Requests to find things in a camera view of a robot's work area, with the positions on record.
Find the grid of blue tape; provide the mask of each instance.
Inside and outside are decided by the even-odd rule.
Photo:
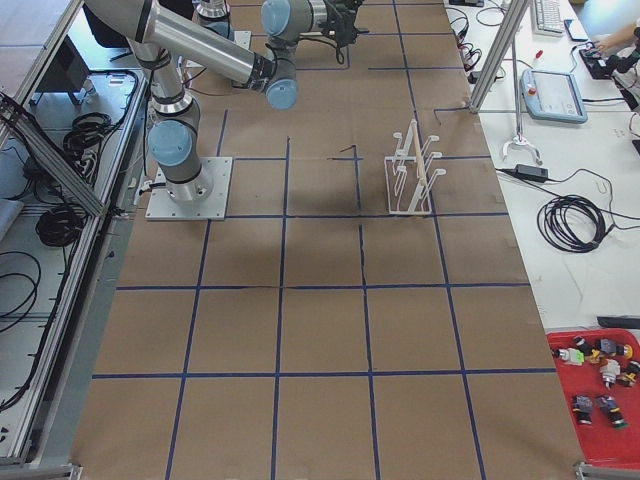
[[[402,57],[404,65],[402,67],[378,67],[378,68],[370,68],[370,70],[401,70],[406,72],[407,83],[409,88],[409,93],[411,96],[411,102],[413,105],[413,115],[416,120],[419,122],[418,112],[416,108],[416,101],[414,96],[414,90],[412,85],[411,71],[412,70],[449,70],[449,69],[459,69],[459,67],[410,67],[407,62],[407,55],[405,51],[404,36],[419,36],[419,35],[451,35],[451,32],[442,32],[442,33],[403,33],[400,28],[400,21],[398,17],[398,6],[405,5],[415,5],[415,6],[428,6],[428,5],[442,5],[441,2],[425,2],[425,3],[411,3],[411,2],[396,2],[392,0],[390,3],[368,3],[368,6],[375,5],[385,5],[385,6],[393,6],[396,26],[398,29],[397,33],[385,33],[385,34],[377,34],[377,35],[395,35],[400,39],[400,45],[402,50]],[[242,8],[242,7],[258,7],[259,4],[256,5],[243,5],[236,6],[234,8]],[[337,69],[348,69],[351,66],[349,52],[347,52],[347,62],[344,67],[340,67]],[[309,68],[307,70],[336,70],[336,68],[318,68],[312,69]],[[220,139],[218,142],[217,154],[220,155],[220,150],[222,147],[226,123],[227,123],[228,111],[224,113],[223,125],[220,134]],[[344,160],[344,161],[352,161],[354,163],[355,175],[356,175],[356,189],[357,189],[357,205],[360,210],[362,207],[361,204],[361,196],[360,196],[360,176],[359,176],[359,161],[361,160],[358,157],[357,146],[353,146],[353,155],[351,157],[344,158],[336,158],[336,160]],[[457,157],[447,157],[444,156],[443,160],[448,161],[456,161],[456,160],[472,160],[472,159],[490,159],[489,155],[469,155],[469,156],[457,156]],[[195,330],[195,322],[198,311],[198,303],[200,298],[200,292],[204,290],[232,290],[232,289],[249,289],[259,287],[259,285],[251,286],[251,285],[225,285],[225,286],[207,286],[202,284],[202,278],[204,273],[205,259],[207,255],[207,247],[209,244],[209,237],[211,235],[211,230],[213,224],[211,221],[207,223],[204,244],[202,247],[202,254],[200,259],[200,267],[198,272],[198,281],[194,286],[157,286],[157,285],[140,285],[140,286],[128,286],[128,287],[119,287],[118,290],[122,291],[135,291],[135,290],[193,290],[195,291],[195,298],[192,310],[191,323],[189,326],[189,334],[188,334],[188,342],[184,357],[184,365],[182,372],[166,372],[166,373],[124,373],[124,374],[95,374],[93,378],[96,380],[100,379],[131,379],[131,378],[148,378],[148,379],[157,379],[157,378],[174,378],[180,379],[180,390],[178,394],[178,402],[176,405],[176,412],[174,417],[174,425],[172,430],[171,444],[169,448],[169,455],[167,459],[167,468],[165,474],[165,480],[169,480],[171,478],[172,466],[173,466],[173,458],[175,452],[176,441],[178,437],[178,430],[180,427],[180,415],[182,412],[182,403],[184,399],[186,382],[191,378],[273,378],[275,383],[274,388],[274,410],[273,410],[273,432],[272,432],[272,454],[271,454],[271,480],[276,480],[277,478],[277,445],[278,445],[278,419],[279,419],[279,404],[280,404],[280,379],[281,378],[322,378],[322,377],[367,377],[369,381],[369,397],[370,397],[370,410],[371,410],[371,433],[372,433],[372,449],[373,449],[373,458],[374,458],[374,469],[376,480],[382,479],[381,467],[380,467],[380,456],[378,449],[378,438],[377,438],[377,421],[376,421],[376,401],[375,401],[375,379],[378,377],[389,377],[389,376],[442,376],[442,375],[456,375],[462,378],[469,421],[471,424],[472,435],[474,439],[474,445],[476,450],[476,456],[478,461],[478,466],[480,470],[480,475],[483,480],[487,479],[485,468],[484,468],[484,460],[482,457],[482,448],[480,444],[480,439],[478,436],[478,430],[476,426],[475,414],[473,410],[473,402],[471,398],[471,392],[468,383],[468,377],[470,375],[488,375],[488,374],[512,374],[512,375],[522,375],[522,374],[538,374],[538,373],[553,373],[555,372],[552,368],[514,368],[514,369],[467,369],[465,367],[464,361],[464,352],[462,350],[462,343],[460,339],[460,331],[458,328],[456,311],[452,297],[452,290],[456,288],[487,288],[487,287],[521,287],[528,286],[529,284],[526,282],[523,283],[503,283],[503,282],[494,282],[494,283],[458,283],[454,284],[449,281],[449,275],[447,270],[447,264],[445,260],[444,254],[444,246],[442,242],[442,235],[440,231],[440,226],[438,219],[441,217],[471,217],[471,216],[506,216],[507,212],[486,212],[486,213],[449,213],[449,214],[440,214],[437,212],[437,205],[435,200],[432,199],[432,205],[434,213],[430,215],[434,220],[435,231],[437,244],[441,259],[441,265],[444,274],[444,283],[440,284],[389,284],[389,285],[371,285],[367,283],[365,277],[365,263],[366,258],[364,254],[364,231],[362,226],[359,227],[358,235],[360,242],[360,260],[361,260],[361,276],[362,283],[361,285],[299,285],[294,287],[286,287],[287,289],[305,289],[305,290],[340,290],[340,289],[351,289],[351,290],[361,290],[363,294],[363,308],[364,308],[364,318],[365,318],[365,338],[366,338],[366,351],[367,351],[367,371],[361,372],[295,372],[295,373],[287,373],[280,371],[280,358],[281,358],[281,344],[282,344],[282,308],[283,308],[283,295],[284,295],[284,274],[285,274],[285,247],[286,247],[286,233],[287,233],[287,220],[292,218],[313,218],[313,219],[344,219],[344,218],[386,218],[391,217],[391,215],[289,215],[287,213],[287,202],[288,202],[288,184],[289,184],[289,160],[290,160],[290,143],[287,141],[286,145],[286,154],[284,157],[264,157],[264,158],[236,158],[236,161],[256,161],[256,160],[265,160],[265,161],[273,161],[280,160],[285,162],[285,181],[284,181],[284,193],[283,193],[283,214],[282,215],[232,215],[227,218],[242,218],[242,219],[250,219],[250,218],[277,218],[282,219],[282,238],[281,238],[281,256],[280,256],[280,273],[279,273],[279,298],[278,298],[278,322],[277,322],[277,341],[276,341],[276,368],[273,373],[264,373],[264,372],[236,372],[236,373],[192,373],[189,372],[189,359],[191,354],[191,347],[193,341],[193,333]],[[449,370],[414,370],[414,371],[373,371],[372,365],[372,352],[371,352],[371,336],[369,329],[369,307],[368,307],[368,291],[372,289],[402,289],[402,288],[439,288],[445,289],[447,292],[447,298],[449,302],[449,308],[451,313],[451,321],[453,324],[453,330],[456,341],[456,348],[458,353],[458,359],[460,362],[459,369],[449,369]]]

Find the small object in tray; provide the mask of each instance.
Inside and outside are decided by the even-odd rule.
[[[573,337],[573,341],[582,353],[584,353],[585,358],[589,361],[589,363],[593,363],[594,365],[600,363],[600,358],[602,354],[600,350],[591,345],[584,337],[577,336]]]
[[[611,358],[604,359],[600,367],[600,375],[602,375],[602,383],[605,387],[613,387],[618,375],[620,375],[620,364]]]
[[[622,412],[620,412],[620,407],[618,407],[615,398],[611,395],[602,395],[601,397],[596,398],[596,404],[609,418],[609,421],[614,428],[626,428],[629,426],[622,416]]]
[[[559,358],[567,365],[579,367],[584,363],[584,353],[575,348],[556,348],[552,353],[555,358]]]
[[[640,374],[640,362],[631,360],[629,364],[622,369],[622,373],[618,375],[618,385],[623,387],[633,387],[638,380],[638,374]]]
[[[573,397],[571,407],[576,415],[579,425],[591,425],[591,412],[593,412],[593,402],[585,395]]]
[[[616,343],[614,340],[608,338],[596,340],[596,348],[609,357],[618,355],[627,360],[633,357],[633,347],[631,347],[631,345]]]

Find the white table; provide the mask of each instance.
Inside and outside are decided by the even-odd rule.
[[[563,18],[575,18],[568,1],[562,2]],[[475,20],[477,8],[462,7],[470,20],[467,41],[488,54],[497,27],[486,27]],[[448,10],[449,18],[459,13]],[[500,15],[484,14],[485,22]],[[459,30],[464,22],[456,22]],[[516,35],[518,58],[536,69],[567,72],[572,68],[570,51],[577,42],[534,35],[527,14]],[[543,55],[534,62],[536,52]],[[613,98],[620,94],[612,81],[592,80],[576,54],[574,69],[583,98]],[[481,69],[483,61],[478,64]],[[480,119],[496,168],[513,168],[517,163],[533,165],[526,151],[511,150],[505,162],[502,146],[515,134],[515,104],[511,62],[504,62],[504,80],[497,81],[482,105]],[[524,115],[525,137],[541,152],[549,176],[562,179],[579,168],[591,169],[611,180],[614,186],[613,210],[640,216],[640,155],[628,131],[631,112],[625,103],[587,106],[589,120],[583,125],[541,122]],[[499,175],[500,185],[518,239],[532,289],[545,329],[575,329],[597,326],[596,315],[640,315],[640,230],[614,230],[596,251],[569,254],[548,245],[537,228],[537,212],[551,199],[546,193]],[[585,196],[602,208],[608,206],[604,182],[581,173],[567,183],[545,185],[559,194]],[[611,223],[606,216],[607,225]],[[628,226],[632,222],[619,221]]]

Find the monitor screen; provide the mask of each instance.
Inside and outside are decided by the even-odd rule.
[[[581,115],[577,95],[568,75],[534,71],[533,79],[543,112],[575,117]]]

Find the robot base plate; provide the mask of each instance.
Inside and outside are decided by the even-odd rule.
[[[162,187],[151,192],[145,218],[147,220],[224,220],[231,182],[231,157],[203,157],[202,168],[213,179],[213,191],[207,198],[195,202],[179,203],[171,199]],[[159,169],[155,183],[164,183]]]

